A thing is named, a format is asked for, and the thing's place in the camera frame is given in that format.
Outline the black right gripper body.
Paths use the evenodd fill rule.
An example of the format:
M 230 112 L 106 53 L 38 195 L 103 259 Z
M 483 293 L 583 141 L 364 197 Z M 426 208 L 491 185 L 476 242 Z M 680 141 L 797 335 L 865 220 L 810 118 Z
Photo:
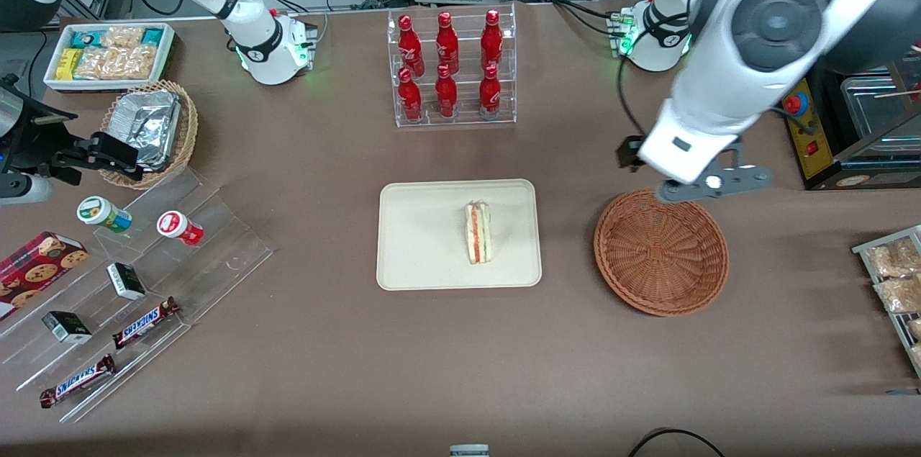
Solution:
M 2 172 L 33 171 L 49 163 L 55 155 L 71 148 L 72 139 L 65 126 L 78 119 L 71 112 L 49 107 L 17 89 L 17 77 L 1 82 Z

